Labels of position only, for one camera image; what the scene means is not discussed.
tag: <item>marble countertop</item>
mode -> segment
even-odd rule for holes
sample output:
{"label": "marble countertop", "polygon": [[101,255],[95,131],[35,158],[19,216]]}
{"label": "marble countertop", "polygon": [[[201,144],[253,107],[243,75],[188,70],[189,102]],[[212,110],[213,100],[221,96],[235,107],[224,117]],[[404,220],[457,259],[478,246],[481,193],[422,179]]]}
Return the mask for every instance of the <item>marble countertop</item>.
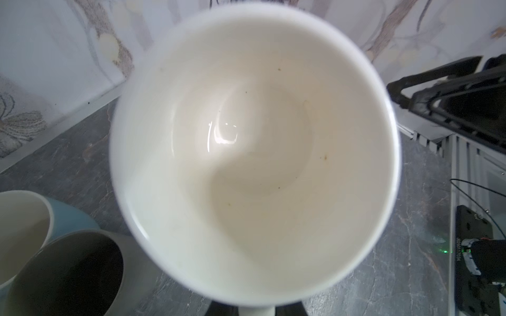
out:
{"label": "marble countertop", "polygon": [[[115,104],[1,173],[0,192],[31,190],[83,210],[102,229],[130,235],[109,174]],[[344,280],[303,301],[308,315],[447,315],[450,164],[405,136],[401,140],[401,186],[382,237]],[[163,275],[130,315],[201,316],[209,304]]]}

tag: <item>patterned backsplash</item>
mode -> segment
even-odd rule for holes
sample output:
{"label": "patterned backsplash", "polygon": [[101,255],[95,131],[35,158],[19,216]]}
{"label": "patterned backsplash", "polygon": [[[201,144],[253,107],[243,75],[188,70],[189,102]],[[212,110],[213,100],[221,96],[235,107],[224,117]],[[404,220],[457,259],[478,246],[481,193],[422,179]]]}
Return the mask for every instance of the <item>patterned backsplash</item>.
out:
{"label": "patterned backsplash", "polygon": [[[127,78],[169,28],[230,0],[0,2],[0,158]],[[344,32],[385,83],[506,53],[504,0],[285,0]],[[426,121],[396,109],[429,138]]]}

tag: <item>cup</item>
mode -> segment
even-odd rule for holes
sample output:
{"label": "cup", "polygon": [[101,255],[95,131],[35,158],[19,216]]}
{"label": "cup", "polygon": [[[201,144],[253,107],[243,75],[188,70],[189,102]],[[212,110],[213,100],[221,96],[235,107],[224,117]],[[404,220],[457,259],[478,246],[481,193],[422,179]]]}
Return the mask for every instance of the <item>cup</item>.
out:
{"label": "cup", "polygon": [[18,273],[4,316],[125,315],[161,275],[132,237],[74,232],[41,249]]}
{"label": "cup", "polygon": [[237,4],[147,53],[116,108],[110,165],[165,272],[241,316],[272,315],[372,249],[400,145],[384,84],[348,38],[300,10]]}
{"label": "cup", "polygon": [[31,191],[0,193],[0,297],[25,263],[49,241],[82,229],[99,229],[75,207]]}

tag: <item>blue mug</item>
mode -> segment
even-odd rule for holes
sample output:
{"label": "blue mug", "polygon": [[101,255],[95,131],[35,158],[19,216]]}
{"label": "blue mug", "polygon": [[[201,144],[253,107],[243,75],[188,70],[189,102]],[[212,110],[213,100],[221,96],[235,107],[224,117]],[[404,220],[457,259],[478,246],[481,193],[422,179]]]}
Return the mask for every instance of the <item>blue mug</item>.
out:
{"label": "blue mug", "polygon": [[0,298],[43,246],[62,235],[99,229],[87,214],[31,191],[0,193]]}

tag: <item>wire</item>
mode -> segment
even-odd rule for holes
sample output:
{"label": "wire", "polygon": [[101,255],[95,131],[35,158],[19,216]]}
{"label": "wire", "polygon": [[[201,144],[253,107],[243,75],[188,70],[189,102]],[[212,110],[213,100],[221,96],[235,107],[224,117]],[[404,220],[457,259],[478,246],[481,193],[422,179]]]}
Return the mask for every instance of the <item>wire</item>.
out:
{"label": "wire", "polygon": [[463,193],[465,196],[467,196],[471,201],[473,201],[476,205],[478,205],[485,214],[488,215],[488,217],[492,220],[492,222],[495,224],[495,226],[497,227],[497,229],[501,232],[502,236],[504,237],[504,239],[506,239],[506,235],[504,234],[504,232],[502,231],[501,227],[499,227],[499,225],[497,224],[497,222],[494,220],[494,218],[492,217],[492,215],[490,215],[487,210],[485,208],[483,208],[483,206],[481,206],[478,202],[476,202],[475,199],[473,199],[472,197],[469,196],[469,194],[467,194],[466,192],[464,192],[461,188],[458,187],[458,185],[456,185],[455,183],[453,183],[452,181],[461,181],[461,182],[465,182],[465,183],[469,183],[470,185],[474,185],[474,186],[477,186],[477,187],[480,187],[482,189],[485,189],[485,190],[488,190],[490,192],[493,192],[493,193],[496,193],[496,194],[499,194],[501,196],[504,196],[506,198],[506,195],[502,194],[502,193],[499,193],[497,191],[494,191],[492,189],[489,189],[487,187],[484,187],[484,186],[481,186],[479,184],[476,184],[476,183],[473,183],[473,182],[469,182],[469,181],[466,181],[466,180],[461,180],[461,179],[455,179],[455,178],[452,178],[450,179],[450,183],[455,186],[455,188],[457,190],[459,190],[461,193]]}

